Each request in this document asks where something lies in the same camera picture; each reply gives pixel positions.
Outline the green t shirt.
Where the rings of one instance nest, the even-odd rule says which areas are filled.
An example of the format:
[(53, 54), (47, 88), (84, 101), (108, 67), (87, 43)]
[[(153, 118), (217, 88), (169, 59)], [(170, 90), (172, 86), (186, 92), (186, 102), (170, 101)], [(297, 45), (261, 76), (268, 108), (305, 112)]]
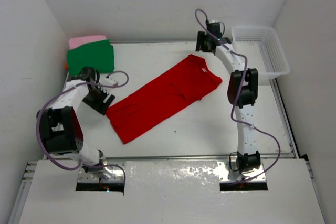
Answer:
[(83, 67), (93, 67), (99, 73), (114, 71), (114, 47), (109, 40), (101, 40), (70, 49), (67, 64), (71, 76), (79, 74)]

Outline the red t shirt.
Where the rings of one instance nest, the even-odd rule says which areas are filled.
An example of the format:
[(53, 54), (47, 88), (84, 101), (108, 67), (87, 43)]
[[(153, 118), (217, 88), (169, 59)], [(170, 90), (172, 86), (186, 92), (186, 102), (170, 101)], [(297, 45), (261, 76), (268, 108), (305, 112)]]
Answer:
[(107, 118), (123, 144), (154, 128), (218, 88), (204, 58), (188, 55), (128, 97), (108, 108)]

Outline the pink t shirt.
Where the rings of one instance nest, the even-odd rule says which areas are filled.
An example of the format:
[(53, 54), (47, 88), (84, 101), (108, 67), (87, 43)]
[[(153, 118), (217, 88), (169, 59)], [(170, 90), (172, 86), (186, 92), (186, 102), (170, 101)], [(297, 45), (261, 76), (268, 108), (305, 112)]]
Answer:
[(102, 41), (106, 39), (107, 37), (104, 35), (91, 35), (91, 36), (70, 38), (69, 39), (69, 49), (75, 49), (84, 44), (98, 42), (98, 41)]

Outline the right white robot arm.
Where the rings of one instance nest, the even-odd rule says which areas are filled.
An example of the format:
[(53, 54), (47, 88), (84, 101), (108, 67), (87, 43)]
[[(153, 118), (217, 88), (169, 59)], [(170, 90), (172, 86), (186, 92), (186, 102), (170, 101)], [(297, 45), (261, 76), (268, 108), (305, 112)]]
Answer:
[(248, 68), (246, 56), (225, 45), (220, 22), (206, 20), (205, 24), (205, 31), (197, 34), (196, 51), (214, 53), (230, 73), (227, 97), (233, 106), (231, 117), (237, 123), (238, 131), (237, 158), (232, 171), (243, 174), (258, 169), (261, 165), (253, 117), (259, 74), (257, 69)]

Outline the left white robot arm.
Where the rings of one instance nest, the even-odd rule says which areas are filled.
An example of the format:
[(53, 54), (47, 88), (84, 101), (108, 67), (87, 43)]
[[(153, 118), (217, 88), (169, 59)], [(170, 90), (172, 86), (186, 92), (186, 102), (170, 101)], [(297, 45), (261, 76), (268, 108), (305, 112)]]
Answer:
[(93, 67), (83, 67), (75, 76), (69, 76), (62, 94), (50, 101), (37, 114), (37, 135), (48, 154), (62, 156), (77, 162), (83, 170), (107, 182), (114, 177), (101, 150), (84, 141), (76, 111), (85, 103), (105, 115), (115, 97), (100, 86), (100, 74)]

